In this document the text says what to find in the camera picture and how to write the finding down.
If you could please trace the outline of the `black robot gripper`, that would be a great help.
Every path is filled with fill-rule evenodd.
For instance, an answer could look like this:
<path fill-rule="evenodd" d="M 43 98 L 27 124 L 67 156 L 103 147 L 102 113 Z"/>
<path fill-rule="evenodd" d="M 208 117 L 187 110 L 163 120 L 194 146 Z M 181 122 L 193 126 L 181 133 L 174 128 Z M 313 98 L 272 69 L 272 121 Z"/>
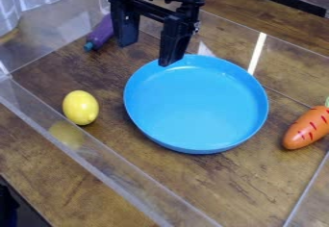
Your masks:
<path fill-rule="evenodd" d="M 174 12 L 151 1 L 110 0 L 115 38 L 121 47 L 138 41 L 142 15 L 163 22 L 158 64 L 169 66 L 182 59 L 191 36 L 198 32 L 199 8 L 205 0 L 162 0 L 166 4 L 181 3 Z"/>

